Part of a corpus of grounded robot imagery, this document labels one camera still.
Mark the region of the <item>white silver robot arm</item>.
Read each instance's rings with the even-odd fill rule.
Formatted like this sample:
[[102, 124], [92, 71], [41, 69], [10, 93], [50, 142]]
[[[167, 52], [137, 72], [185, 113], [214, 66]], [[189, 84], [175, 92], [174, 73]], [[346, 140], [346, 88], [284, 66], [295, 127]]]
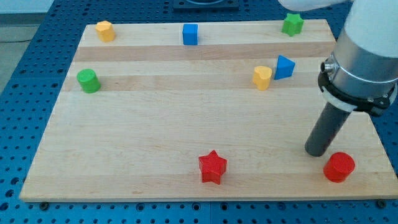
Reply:
[[397, 0], [354, 0], [321, 64], [323, 97], [347, 113], [380, 116], [397, 96]]

